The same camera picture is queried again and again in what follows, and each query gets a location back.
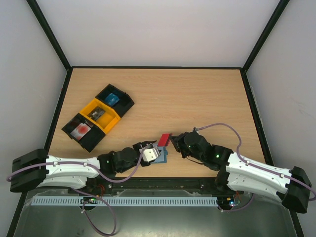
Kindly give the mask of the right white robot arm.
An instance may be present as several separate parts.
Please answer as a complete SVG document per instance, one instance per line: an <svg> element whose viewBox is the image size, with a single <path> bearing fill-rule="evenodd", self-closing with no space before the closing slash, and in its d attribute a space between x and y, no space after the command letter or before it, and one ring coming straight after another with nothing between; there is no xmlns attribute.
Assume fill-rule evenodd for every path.
<svg viewBox="0 0 316 237"><path fill-rule="evenodd" d="M312 184L304 169L280 168L251 160L229 148L210 144L196 131L171 135L170 141L183 158L195 158L218 173L218 192L232 190L266 196L291 211L307 213Z"/></svg>

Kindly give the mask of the teal card holder wallet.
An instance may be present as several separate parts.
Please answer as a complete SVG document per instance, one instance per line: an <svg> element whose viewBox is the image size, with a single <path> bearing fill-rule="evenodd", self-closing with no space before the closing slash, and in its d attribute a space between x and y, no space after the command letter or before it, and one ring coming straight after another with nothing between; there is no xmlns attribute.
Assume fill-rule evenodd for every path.
<svg viewBox="0 0 316 237"><path fill-rule="evenodd" d="M160 155L152 162L152 164L154 164L154 163L167 163L168 151L167 151L166 147L158 147L158 149L160 150Z"/></svg>

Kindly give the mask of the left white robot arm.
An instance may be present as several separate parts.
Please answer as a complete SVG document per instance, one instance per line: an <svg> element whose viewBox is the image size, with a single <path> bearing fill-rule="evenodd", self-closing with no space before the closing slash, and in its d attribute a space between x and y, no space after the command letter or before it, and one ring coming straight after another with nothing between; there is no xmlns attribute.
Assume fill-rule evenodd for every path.
<svg viewBox="0 0 316 237"><path fill-rule="evenodd" d="M89 179L102 177L115 182L114 177L118 173L128 170L135 173L139 166L148 166L156 161L160 153L157 145L149 141L92 158L61 158L37 149L13 160L12 173L7 181L13 193L39 187L81 189Z"/></svg>

